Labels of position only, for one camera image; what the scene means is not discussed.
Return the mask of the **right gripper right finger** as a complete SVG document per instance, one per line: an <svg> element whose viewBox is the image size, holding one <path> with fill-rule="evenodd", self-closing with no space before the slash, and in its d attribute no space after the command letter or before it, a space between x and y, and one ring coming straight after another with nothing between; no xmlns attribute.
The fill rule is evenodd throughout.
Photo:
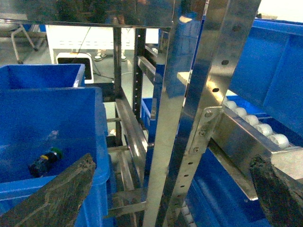
<svg viewBox="0 0 303 227"><path fill-rule="evenodd" d="M255 156L250 175L266 219L273 227L303 225L303 184L276 168L270 158Z"/></svg>

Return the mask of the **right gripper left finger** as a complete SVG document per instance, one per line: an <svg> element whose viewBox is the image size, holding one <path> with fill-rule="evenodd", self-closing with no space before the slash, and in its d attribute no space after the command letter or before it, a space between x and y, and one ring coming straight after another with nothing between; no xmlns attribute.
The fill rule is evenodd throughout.
<svg viewBox="0 0 303 227"><path fill-rule="evenodd" d="M72 227L92 187L96 164L82 156L0 217L2 227Z"/></svg>

